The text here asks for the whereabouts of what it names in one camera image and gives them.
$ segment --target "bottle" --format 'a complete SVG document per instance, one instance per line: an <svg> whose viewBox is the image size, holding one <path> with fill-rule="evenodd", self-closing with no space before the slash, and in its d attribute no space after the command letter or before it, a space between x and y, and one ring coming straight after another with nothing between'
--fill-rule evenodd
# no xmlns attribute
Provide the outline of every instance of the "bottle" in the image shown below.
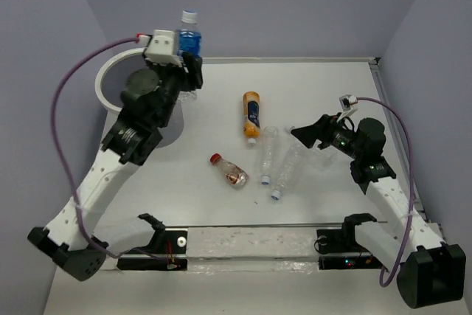
<svg viewBox="0 0 472 315"><path fill-rule="evenodd" d="M209 160L213 166L216 166L228 182L234 188L241 188L248 181L248 175L232 162L228 162L220 154L213 154Z"/></svg>
<svg viewBox="0 0 472 315"><path fill-rule="evenodd" d="M293 187L308 157L308 149L299 141L294 142L288 149L275 180L271 197L278 201L284 191Z"/></svg>
<svg viewBox="0 0 472 315"><path fill-rule="evenodd" d="M291 134L293 129L295 129L294 126L285 127L284 131ZM336 160L337 152L333 147L321 150L314 146L308 152L308 163L317 170L326 171Z"/></svg>
<svg viewBox="0 0 472 315"><path fill-rule="evenodd" d="M182 12L182 25L178 28L178 53L190 52L200 56L201 33L197 28L197 13L192 10Z"/></svg>
<svg viewBox="0 0 472 315"><path fill-rule="evenodd" d="M248 144L250 147L254 147L256 145L256 138L260 134L259 101L259 94L255 91L248 91L243 95L243 132L248 139Z"/></svg>
<svg viewBox="0 0 472 315"><path fill-rule="evenodd" d="M279 130L277 127L265 127L262 136L262 156L260 162L260 183L271 183L274 170L274 158L277 152Z"/></svg>

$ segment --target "clear plastic bottle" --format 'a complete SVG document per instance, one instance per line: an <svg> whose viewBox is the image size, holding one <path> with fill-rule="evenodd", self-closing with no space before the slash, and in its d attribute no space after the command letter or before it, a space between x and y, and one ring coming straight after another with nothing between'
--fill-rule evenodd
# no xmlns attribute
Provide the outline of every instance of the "clear plastic bottle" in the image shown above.
<svg viewBox="0 0 472 315"><path fill-rule="evenodd" d="M286 127L284 131L291 134L294 126ZM308 163L320 171L326 171L333 165L337 157L337 150L333 147L328 147L320 150L316 145L309 150Z"/></svg>
<svg viewBox="0 0 472 315"><path fill-rule="evenodd" d="M248 174L240 167L223 159L220 154L213 154L209 160L223 174L226 182L234 188L241 188L248 181Z"/></svg>
<svg viewBox="0 0 472 315"><path fill-rule="evenodd" d="M265 127L262 136L262 155L260 161L260 183L271 184L274 172L274 159L277 152L279 130L277 127Z"/></svg>
<svg viewBox="0 0 472 315"><path fill-rule="evenodd" d="M299 141L294 142L288 149L275 180L271 197L278 201L283 193L295 185L296 178L305 165L308 157L308 149Z"/></svg>
<svg viewBox="0 0 472 315"><path fill-rule="evenodd" d="M182 12L182 25L178 28L178 53L190 52L200 56L201 33L197 28L197 13L192 10Z"/></svg>

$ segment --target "blue water bottle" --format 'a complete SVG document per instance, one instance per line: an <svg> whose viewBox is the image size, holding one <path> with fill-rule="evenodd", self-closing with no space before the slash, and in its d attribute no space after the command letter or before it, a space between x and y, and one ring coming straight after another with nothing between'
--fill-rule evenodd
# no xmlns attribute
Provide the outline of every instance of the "blue water bottle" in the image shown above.
<svg viewBox="0 0 472 315"><path fill-rule="evenodd" d="M191 52L200 56L201 33L197 29L197 13L191 10L182 12L182 25L178 28L178 53Z"/></svg>

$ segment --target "lavender wall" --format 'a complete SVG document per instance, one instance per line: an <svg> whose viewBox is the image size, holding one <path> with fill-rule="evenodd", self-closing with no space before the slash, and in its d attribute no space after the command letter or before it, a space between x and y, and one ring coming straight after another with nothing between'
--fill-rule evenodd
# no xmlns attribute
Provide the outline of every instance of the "lavender wall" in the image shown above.
<svg viewBox="0 0 472 315"><path fill-rule="evenodd" d="M205 56L378 56L413 0L87 0L111 41L200 13Z"/></svg>
<svg viewBox="0 0 472 315"><path fill-rule="evenodd" d="M0 8L0 314L42 314L55 267L27 235L70 196L51 143L49 104L60 77L105 37L86 0L0 0ZM77 180L103 129L93 82L106 59L73 77L59 108Z"/></svg>
<svg viewBox="0 0 472 315"><path fill-rule="evenodd" d="M416 0L381 61L386 92L410 129L429 216L469 257L472 306L472 0Z"/></svg>

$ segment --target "black bracket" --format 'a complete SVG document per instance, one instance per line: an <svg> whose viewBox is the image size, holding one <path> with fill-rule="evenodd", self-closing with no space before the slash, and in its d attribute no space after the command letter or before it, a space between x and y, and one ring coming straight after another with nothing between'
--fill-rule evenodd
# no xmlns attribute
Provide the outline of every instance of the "black bracket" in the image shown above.
<svg viewBox="0 0 472 315"><path fill-rule="evenodd" d="M377 219L369 213L353 214L344 218L340 229L317 229L316 251L322 255L362 251L362 246L355 242L355 226L368 221Z"/></svg>
<svg viewBox="0 0 472 315"><path fill-rule="evenodd" d="M118 260L117 268L122 271L185 271L187 270L187 259L182 255L187 252L187 244L179 245L179 238L187 240L188 231L165 230L162 233L156 232L150 243L140 247L140 249L156 255L159 259L132 257L132 255L137 255L139 252L130 250L126 253L127 257Z"/></svg>

